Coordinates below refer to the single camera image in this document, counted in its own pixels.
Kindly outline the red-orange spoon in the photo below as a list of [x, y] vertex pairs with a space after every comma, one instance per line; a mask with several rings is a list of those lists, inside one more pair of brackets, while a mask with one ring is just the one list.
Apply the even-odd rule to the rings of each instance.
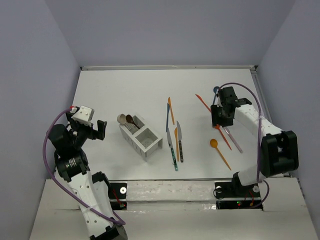
[[222, 138], [223, 138], [224, 142], [226, 143], [226, 145], [229, 147], [229, 149], [230, 149], [230, 150], [232, 150], [232, 148], [231, 148], [231, 146], [230, 146], [230, 144], [229, 144], [228, 140], [226, 139], [225, 135], [223, 134], [223, 132], [222, 132], [222, 130], [221, 130], [220, 125], [219, 125], [219, 124], [217, 124], [216, 126], [214, 126], [214, 128], [215, 128], [215, 129], [217, 129], [217, 130], [219, 131], [219, 133], [221, 134], [221, 136], [222, 136]]

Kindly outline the beige spoon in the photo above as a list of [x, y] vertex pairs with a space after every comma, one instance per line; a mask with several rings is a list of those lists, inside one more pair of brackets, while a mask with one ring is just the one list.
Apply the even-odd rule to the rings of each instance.
[[119, 114], [117, 116], [117, 122], [121, 125], [125, 125], [127, 123], [126, 115], [125, 114]]

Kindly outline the brown spoon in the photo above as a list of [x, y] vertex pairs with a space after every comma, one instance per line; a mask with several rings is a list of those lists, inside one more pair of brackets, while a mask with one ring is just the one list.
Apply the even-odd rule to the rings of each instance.
[[129, 124], [134, 125], [138, 130], [140, 129], [140, 127], [134, 122], [133, 117], [130, 114], [127, 114], [125, 118]]

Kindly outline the yellow-orange spoon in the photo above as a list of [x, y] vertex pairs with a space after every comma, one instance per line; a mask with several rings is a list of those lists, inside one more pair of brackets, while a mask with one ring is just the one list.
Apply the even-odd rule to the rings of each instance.
[[232, 168], [230, 167], [229, 163], [227, 162], [227, 160], [225, 159], [225, 157], [223, 156], [223, 154], [221, 153], [221, 151], [220, 151], [219, 148], [218, 148], [218, 141], [217, 141], [216, 139], [211, 139], [209, 143], [210, 143], [210, 146], [211, 146], [212, 148], [214, 148], [214, 149], [218, 152], [218, 154], [220, 155], [220, 157], [221, 157], [221, 159], [223, 160], [223, 162], [225, 163], [225, 165], [226, 165], [226, 166], [228, 167], [228, 169], [231, 171]]

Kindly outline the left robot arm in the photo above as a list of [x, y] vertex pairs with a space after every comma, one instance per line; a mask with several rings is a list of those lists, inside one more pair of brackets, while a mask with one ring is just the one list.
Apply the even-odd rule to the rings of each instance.
[[109, 194], [111, 185], [104, 173], [91, 173], [82, 145], [87, 139], [103, 140], [107, 122], [98, 120], [98, 129], [72, 119], [70, 129], [55, 124], [47, 133], [55, 147], [54, 161], [65, 190], [79, 204], [91, 240], [126, 240], [124, 223], [114, 213]]

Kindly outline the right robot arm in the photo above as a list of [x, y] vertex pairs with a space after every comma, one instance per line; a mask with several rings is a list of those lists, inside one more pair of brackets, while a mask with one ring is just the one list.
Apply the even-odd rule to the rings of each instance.
[[298, 138], [293, 131], [284, 131], [267, 120], [260, 105], [237, 97], [231, 83], [219, 87], [217, 96], [218, 102], [210, 107], [212, 125], [227, 128], [238, 121], [257, 139], [256, 164], [233, 175], [230, 190], [235, 196], [269, 177], [298, 169]]

